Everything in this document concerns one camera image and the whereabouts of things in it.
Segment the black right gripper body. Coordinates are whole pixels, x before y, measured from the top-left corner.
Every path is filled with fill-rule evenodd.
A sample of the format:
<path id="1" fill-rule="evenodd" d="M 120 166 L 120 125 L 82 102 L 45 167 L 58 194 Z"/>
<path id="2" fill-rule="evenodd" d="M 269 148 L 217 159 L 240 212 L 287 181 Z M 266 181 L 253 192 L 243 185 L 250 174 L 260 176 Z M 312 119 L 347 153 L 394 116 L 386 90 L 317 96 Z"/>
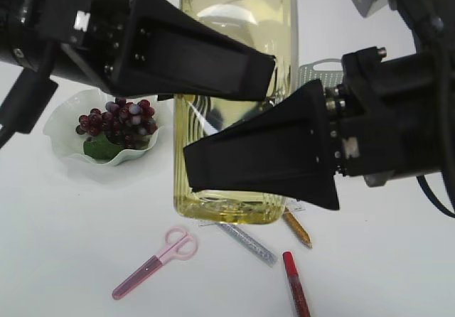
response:
<path id="1" fill-rule="evenodd" d="M 384 61 L 377 48 L 341 58 L 343 81 L 332 114 L 344 176 L 371 187 L 442 170 L 437 68 L 431 52 Z"/>

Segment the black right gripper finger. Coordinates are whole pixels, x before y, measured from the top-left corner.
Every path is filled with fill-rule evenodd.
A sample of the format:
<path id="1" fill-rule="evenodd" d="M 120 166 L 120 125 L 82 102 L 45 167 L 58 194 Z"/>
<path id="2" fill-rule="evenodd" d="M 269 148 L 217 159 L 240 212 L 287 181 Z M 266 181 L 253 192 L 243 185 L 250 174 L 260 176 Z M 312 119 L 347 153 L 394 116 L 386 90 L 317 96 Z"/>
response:
<path id="1" fill-rule="evenodd" d="M 184 150 L 195 191 L 270 193 L 339 210 L 326 100 L 312 80 L 266 112 Z"/>

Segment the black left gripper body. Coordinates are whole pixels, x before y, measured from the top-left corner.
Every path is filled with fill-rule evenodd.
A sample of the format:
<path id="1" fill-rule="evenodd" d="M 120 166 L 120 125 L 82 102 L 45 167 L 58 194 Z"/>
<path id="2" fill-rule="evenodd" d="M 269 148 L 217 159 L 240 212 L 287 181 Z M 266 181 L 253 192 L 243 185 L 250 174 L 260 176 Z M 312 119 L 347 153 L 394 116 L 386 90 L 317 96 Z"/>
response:
<path id="1" fill-rule="evenodd" d="M 23 68 L 10 97 L 52 95 L 57 85 L 51 75 L 118 95 L 107 76 L 107 51 L 88 43 L 113 43 L 127 21 L 94 15 L 94 1 L 108 10 L 109 1 L 129 9 L 134 0 L 1 0 L 1 61 Z"/>

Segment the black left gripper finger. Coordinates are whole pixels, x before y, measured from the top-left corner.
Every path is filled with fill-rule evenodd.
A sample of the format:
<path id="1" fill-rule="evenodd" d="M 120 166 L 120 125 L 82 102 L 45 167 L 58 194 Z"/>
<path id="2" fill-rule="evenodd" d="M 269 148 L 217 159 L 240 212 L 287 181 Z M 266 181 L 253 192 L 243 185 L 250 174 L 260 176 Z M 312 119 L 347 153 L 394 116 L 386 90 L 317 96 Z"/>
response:
<path id="1" fill-rule="evenodd" d="M 262 101 L 274 67 L 273 56 L 208 28 L 167 0 L 134 0 L 117 58 L 117 94 Z"/>

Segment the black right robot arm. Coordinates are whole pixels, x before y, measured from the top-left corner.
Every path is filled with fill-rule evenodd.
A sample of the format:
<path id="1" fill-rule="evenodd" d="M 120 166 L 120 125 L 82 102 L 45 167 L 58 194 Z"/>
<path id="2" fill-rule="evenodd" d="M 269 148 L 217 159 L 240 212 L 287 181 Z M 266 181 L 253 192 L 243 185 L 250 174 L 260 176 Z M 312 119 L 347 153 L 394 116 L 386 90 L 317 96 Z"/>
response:
<path id="1" fill-rule="evenodd" d="M 379 0 L 352 2 L 369 16 Z M 411 30 L 414 54 L 346 54 L 339 85 L 312 80 L 261 115 L 187 145 L 189 186 L 273 193 L 337 210 L 337 173 L 361 176 L 370 187 L 415 177 L 453 217 L 426 175 L 440 172 L 454 197 L 454 0 L 386 3 Z"/>

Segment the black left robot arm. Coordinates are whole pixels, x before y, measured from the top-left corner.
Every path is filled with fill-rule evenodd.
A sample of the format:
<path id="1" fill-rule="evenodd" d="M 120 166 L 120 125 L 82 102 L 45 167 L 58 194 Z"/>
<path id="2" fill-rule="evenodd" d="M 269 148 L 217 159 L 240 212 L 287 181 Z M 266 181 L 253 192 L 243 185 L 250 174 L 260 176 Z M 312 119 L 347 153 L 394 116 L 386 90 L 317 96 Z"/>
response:
<path id="1" fill-rule="evenodd" d="M 167 0 L 1 0 L 1 60 L 21 73 L 1 104 L 1 142 L 29 134 L 56 77 L 115 97 L 265 98 L 273 56 Z"/>

